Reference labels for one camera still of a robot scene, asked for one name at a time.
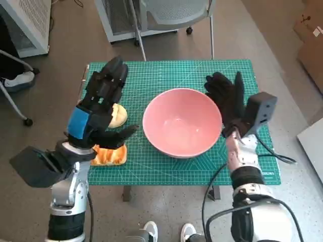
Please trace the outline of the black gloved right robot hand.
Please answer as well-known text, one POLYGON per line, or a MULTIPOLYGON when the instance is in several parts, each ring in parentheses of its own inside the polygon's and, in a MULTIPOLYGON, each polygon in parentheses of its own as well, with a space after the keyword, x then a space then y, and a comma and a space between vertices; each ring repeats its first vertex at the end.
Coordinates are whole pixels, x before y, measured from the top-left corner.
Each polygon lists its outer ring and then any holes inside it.
POLYGON ((242 123, 244 115, 244 83, 242 75, 237 72, 234 82, 225 75, 215 72, 206 76, 204 84, 206 95, 217 105, 224 126, 223 135, 229 137, 237 132, 240 138, 246 134, 246 125, 242 123))

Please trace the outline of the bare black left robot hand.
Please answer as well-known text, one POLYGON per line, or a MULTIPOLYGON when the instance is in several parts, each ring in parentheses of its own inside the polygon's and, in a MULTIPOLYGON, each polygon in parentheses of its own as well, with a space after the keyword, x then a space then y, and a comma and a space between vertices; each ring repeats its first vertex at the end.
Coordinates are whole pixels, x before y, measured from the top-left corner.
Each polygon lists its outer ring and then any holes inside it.
POLYGON ((73 110, 67 127, 68 141, 77 148, 117 149, 138 129, 129 126, 119 132, 108 131, 113 105, 122 97, 128 66, 122 58, 111 59, 100 72, 93 72, 85 87, 85 96, 73 110))

